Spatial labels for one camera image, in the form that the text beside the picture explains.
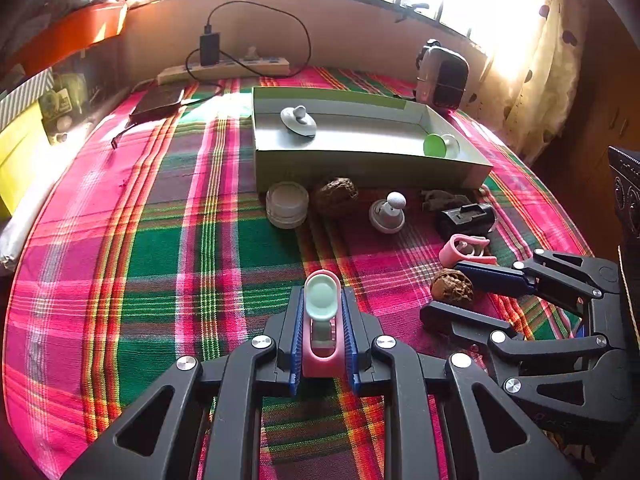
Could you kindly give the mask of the brown walnut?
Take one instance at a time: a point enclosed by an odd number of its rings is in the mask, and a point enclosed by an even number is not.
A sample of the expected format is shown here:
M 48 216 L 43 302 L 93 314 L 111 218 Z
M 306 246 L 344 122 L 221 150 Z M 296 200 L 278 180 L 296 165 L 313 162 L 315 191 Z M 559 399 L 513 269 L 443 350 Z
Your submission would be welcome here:
M 432 299 L 463 309 L 471 309 L 474 287 L 471 280 L 456 269 L 438 271 L 431 284 Z
M 352 179 L 335 177 L 314 187 L 311 201 L 314 210 L 326 218 L 341 218 L 351 214 L 358 204 L 359 190 Z

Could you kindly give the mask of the pink clip with mint cap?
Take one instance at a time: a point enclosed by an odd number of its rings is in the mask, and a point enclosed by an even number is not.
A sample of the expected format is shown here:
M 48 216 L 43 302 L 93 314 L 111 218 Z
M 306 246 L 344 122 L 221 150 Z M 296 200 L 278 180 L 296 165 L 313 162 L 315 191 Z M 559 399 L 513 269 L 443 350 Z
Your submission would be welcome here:
M 303 293 L 303 375 L 343 377 L 346 364 L 340 280 L 331 271 L 314 271 L 306 279 Z

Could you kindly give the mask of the white panda phone holder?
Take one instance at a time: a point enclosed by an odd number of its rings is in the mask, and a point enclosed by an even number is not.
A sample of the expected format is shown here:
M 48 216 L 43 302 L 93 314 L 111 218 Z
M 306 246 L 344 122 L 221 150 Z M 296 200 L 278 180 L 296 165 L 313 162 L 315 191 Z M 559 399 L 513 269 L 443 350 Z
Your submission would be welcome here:
M 285 107 L 280 111 L 283 125 L 292 133 L 305 138 L 313 138 L 317 133 L 317 123 L 303 105 Z

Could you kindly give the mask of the small black device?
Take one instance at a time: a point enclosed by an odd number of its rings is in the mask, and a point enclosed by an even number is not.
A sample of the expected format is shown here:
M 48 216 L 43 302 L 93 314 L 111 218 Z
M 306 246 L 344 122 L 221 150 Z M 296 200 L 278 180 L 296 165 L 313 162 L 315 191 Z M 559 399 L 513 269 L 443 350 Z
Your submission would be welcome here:
M 449 240 L 454 234 L 486 237 L 495 223 L 494 208 L 489 204 L 475 203 L 439 211 L 435 229 L 444 240 Z

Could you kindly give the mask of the grey white knob holder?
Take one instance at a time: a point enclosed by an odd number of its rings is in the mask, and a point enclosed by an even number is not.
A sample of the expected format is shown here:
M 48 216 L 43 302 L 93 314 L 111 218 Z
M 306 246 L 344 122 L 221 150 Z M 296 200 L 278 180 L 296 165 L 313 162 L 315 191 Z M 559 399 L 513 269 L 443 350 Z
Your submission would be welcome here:
M 404 194 L 390 192 L 384 200 L 377 200 L 369 208 L 369 220 L 378 232 L 384 234 L 398 233 L 405 225 Z

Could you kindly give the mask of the plaid bedspread cloth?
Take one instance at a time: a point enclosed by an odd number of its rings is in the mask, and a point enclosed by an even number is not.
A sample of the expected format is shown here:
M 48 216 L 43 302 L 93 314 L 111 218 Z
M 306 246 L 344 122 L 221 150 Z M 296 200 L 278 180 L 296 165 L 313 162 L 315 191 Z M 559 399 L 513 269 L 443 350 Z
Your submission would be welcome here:
M 392 96 L 412 84 L 352 70 L 308 68 L 296 79 L 231 79 L 224 96 L 110 140 L 142 93 L 122 102 L 82 147 L 30 232 L 3 330 L 2 393 L 22 450 L 59 479 L 109 422 L 179 356 L 222 356 L 285 307 L 291 287 L 326 268 L 356 292 L 385 333 L 439 353 L 420 307 L 431 299 L 444 242 L 407 191 L 396 235 L 370 226 L 361 194 L 347 218 L 309 211 L 294 231 L 272 226 L 255 192 L 253 86 L 335 88 Z M 500 264 L 536 248 L 590 255 L 540 180 L 486 127 L 451 117 L 494 169 L 473 200 L 494 207 Z M 383 479 L 379 398 L 344 380 L 319 396 L 265 402 L 261 479 Z

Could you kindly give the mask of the cream dotted curtain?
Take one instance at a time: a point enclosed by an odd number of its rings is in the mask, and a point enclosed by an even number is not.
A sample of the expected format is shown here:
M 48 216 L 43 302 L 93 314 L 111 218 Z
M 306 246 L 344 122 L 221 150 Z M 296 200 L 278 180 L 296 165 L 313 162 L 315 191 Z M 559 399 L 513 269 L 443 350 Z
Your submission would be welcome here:
M 562 133 L 574 103 L 589 0 L 484 0 L 488 60 L 469 113 L 527 165 Z

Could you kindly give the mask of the clear round plastic container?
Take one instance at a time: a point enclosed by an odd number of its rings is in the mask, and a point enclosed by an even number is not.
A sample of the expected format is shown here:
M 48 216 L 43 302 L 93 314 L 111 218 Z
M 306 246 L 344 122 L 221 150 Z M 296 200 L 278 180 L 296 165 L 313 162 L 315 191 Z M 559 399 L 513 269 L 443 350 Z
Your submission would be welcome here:
M 307 217 L 309 195 L 296 182 L 271 185 L 266 194 L 266 214 L 273 226 L 292 230 L 301 226 Z

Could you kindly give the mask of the white open cardboard box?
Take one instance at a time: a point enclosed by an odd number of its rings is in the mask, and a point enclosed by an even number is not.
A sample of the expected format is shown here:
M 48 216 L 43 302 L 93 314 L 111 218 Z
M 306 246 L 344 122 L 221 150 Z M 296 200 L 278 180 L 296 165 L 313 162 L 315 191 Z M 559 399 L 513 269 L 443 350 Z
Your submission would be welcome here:
M 334 177 L 360 188 L 479 188 L 492 166 L 469 138 L 425 104 L 390 96 L 315 88 L 256 87 L 252 92 L 258 191 L 293 181 L 305 188 Z M 280 111 L 303 105 L 313 138 L 292 133 Z M 457 158 L 428 157 L 429 133 L 451 134 Z

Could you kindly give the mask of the white power strip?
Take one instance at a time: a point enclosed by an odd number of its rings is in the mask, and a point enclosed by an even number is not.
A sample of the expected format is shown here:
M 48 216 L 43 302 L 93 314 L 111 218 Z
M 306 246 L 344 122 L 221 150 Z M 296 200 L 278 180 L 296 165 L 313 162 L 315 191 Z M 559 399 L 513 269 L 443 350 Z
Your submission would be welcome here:
M 205 80 L 254 77 L 255 72 L 265 77 L 286 76 L 290 73 L 290 63 L 286 58 L 256 58 L 247 60 L 243 58 L 242 65 L 224 58 L 218 64 L 201 66 L 192 63 L 189 68 L 184 66 L 168 67 L 156 76 L 158 84 L 173 84 L 179 81 Z

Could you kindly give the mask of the dark smartphone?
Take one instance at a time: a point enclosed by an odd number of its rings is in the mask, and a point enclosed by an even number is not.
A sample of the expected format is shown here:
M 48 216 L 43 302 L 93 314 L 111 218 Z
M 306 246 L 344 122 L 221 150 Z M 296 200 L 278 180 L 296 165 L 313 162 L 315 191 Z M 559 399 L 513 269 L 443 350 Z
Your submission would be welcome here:
M 185 93 L 183 84 L 163 84 L 151 88 L 130 113 L 130 122 L 140 124 L 174 114 L 180 108 Z

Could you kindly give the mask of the yellow box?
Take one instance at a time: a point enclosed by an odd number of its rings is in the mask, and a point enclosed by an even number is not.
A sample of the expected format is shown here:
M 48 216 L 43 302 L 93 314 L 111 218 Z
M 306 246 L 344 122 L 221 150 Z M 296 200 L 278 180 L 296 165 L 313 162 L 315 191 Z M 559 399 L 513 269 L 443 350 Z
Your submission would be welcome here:
M 8 220 L 50 152 L 38 102 L 1 131 L 1 220 Z

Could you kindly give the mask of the black charger adapter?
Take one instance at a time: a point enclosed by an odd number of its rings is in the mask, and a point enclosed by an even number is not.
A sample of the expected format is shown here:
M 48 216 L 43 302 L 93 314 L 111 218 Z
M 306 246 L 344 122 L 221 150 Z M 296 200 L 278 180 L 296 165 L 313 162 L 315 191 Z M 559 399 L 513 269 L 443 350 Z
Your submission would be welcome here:
M 220 36 L 218 32 L 208 32 L 200 37 L 200 64 L 214 66 L 220 59 Z

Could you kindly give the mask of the orange plastic tray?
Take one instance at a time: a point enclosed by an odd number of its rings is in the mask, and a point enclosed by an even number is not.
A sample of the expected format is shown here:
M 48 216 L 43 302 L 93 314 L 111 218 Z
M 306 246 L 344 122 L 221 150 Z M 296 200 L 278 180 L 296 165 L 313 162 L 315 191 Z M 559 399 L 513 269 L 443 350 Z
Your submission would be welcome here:
M 19 65 L 26 77 L 34 76 L 74 53 L 118 36 L 127 13 L 126 2 L 112 2 L 85 6 L 67 14 L 13 53 L 4 63 L 3 71 Z

